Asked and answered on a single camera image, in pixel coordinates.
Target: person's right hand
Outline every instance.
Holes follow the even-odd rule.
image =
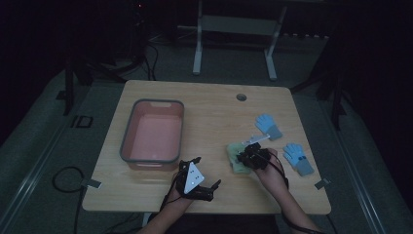
[[[271,154],[278,156],[277,150],[273,148],[268,148]],[[282,165],[279,161],[274,157],[271,156],[270,162],[273,163],[280,171],[282,171]],[[281,195],[283,192],[288,191],[287,186],[285,185],[285,181],[282,175],[272,166],[268,165],[265,170],[254,170],[255,173],[258,175],[262,185],[274,196]]]

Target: table hole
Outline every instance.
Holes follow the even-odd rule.
[[[239,100],[239,101],[245,101],[245,100],[246,100],[246,95],[244,95],[244,94],[237,94],[237,100]]]

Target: metal stand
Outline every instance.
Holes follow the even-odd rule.
[[[192,71],[194,75],[201,74],[203,31],[219,31],[272,36],[270,46],[264,50],[264,56],[270,79],[277,79],[277,73],[273,61],[273,52],[280,36],[280,30],[282,28],[282,22],[286,13],[286,7],[282,8],[282,12],[278,20],[268,20],[203,15],[203,1],[199,0],[198,4],[197,48],[195,51],[194,68]]]

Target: light blue glove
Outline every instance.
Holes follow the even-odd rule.
[[[270,136],[270,140],[275,140],[282,137],[282,132],[277,128],[273,116],[262,114],[255,119],[255,126],[266,135]]]
[[[300,158],[306,157],[301,144],[288,143],[283,148],[283,150],[284,158],[288,161],[289,164],[291,164],[291,167],[293,167],[294,169],[297,166],[298,161],[300,161]]]
[[[285,151],[283,153],[284,158],[291,164],[293,169],[297,170],[300,176],[305,176],[314,172],[314,169],[311,167],[310,162],[304,154],[301,144],[288,143],[283,150]]]

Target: floor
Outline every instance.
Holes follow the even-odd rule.
[[[162,33],[152,35],[146,56],[158,81],[202,82],[291,88],[306,80],[327,39],[282,37],[273,55],[278,80],[268,79],[262,48],[234,35],[206,36],[201,74],[192,74],[195,31],[180,28],[171,43]],[[142,64],[121,74],[125,79],[147,79]],[[64,72],[45,88],[0,151],[0,211],[2,233],[72,233],[78,216],[79,233],[108,233],[112,226],[125,232],[138,227],[142,214],[93,213],[76,210],[79,192],[62,193],[53,187],[54,175],[75,166],[92,176],[123,84],[93,72],[90,87],[76,84],[75,105],[62,116]],[[314,84],[293,95],[332,207],[327,215],[311,215],[326,233],[412,233],[413,217],[398,194],[371,135],[351,106],[342,101],[341,131],[332,126],[331,100],[317,100]],[[92,116],[88,129],[74,128],[75,116]],[[58,186],[78,188],[79,175],[59,177]],[[281,233],[287,226],[276,215]]]

